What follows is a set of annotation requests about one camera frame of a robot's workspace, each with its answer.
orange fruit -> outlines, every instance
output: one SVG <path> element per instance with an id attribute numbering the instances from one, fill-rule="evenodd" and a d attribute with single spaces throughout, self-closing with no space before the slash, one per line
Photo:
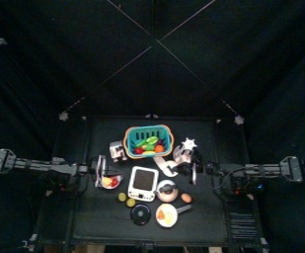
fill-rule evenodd
<path id="1" fill-rule="evenodd" d="M 162 145 L 157 145 L 156 148 L 154 148 L 154 152 L 156 152 L 156 153 L 162 153 L 162 152 L 165 152 L 164 146 L 162 146 Z"/>

green basket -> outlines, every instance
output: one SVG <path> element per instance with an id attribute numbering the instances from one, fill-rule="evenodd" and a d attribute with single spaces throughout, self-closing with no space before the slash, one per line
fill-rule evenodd
<path id="1" fill-rule="evenodd" d="M 136 154 L 134 150 L 137 148 L 137 144 L 153 136 L 157 136 L 158 139 L 162 140 L 164 152 L 158 152 L 154 154 Z M 173 149 L 173 134 L 167 125 L 133 126 L 126 131 L 124 145 L 126 148 L 128 156 L 133 159 L 165 156 L 172 152 Z"/>

black curtain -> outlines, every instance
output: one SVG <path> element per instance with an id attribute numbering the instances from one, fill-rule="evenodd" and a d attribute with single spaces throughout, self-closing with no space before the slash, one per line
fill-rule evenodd
<path id="1" fill-rule="evenodd" d="M 0 37 L 61 112 L 247 116 L 304 54 L 305 1 L 0 1 Z"/>
<path id="2" fill-rule="evenodd" d="M 305 159 L 305 57 L 256 107 L 248 129 L 253 162 Z M 271 252 L 305 252 L 305 185 L 268 181 L 260 203 Z"/>
<path id="3" fill-rule="evenodd" d="M 18 157 L 52 160 L 57 123 L 45 95 L 0 47 L 0 148 Z M 2 252 L 13 252 L 34 232 L 44 190 L 37 180 L 29 174 L 0 176 Z"/>

egg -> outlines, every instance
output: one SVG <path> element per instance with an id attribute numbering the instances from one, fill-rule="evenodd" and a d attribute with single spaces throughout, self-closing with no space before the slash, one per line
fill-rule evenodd
<path id="1" fill-rule="evenodd" d="M 187 202 L 187 203 L 192 203 L 192 197 L 189 194 L 183 194 L 181 195 L 181 199 Z"/>

yellow item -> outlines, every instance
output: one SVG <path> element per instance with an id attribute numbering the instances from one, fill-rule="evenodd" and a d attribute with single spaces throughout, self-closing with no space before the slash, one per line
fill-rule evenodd
<path id="1" fill-rule="evenodd" d="M 104 185 L 104 187 L 112 186 L 112 183 L 113 183 L 113 179 L 112 178 L 108 178 L 108 177 L 102 178 L 102 185 Z"/>
<path id="2" fill-rule="evenodd" d="M 136 204 L 137 204 L 136 199 L 128 199 L 126 205 L 128 205 L 129 208 L 132 208 Z"/>
<path id="3" fill-rule="evenodd" d="M 156 154 L 154 151 L 145 151 L 144 154 Z"/>
<path id="4" fill-rule="evenodd" d="M 121 202 L 124 202 L 124 201 L 126 200 L 126 194 L 125 194 L 125 193 L 121 193 L 121 194 L 118 195 L 118 200 L 120 200 Z"/>

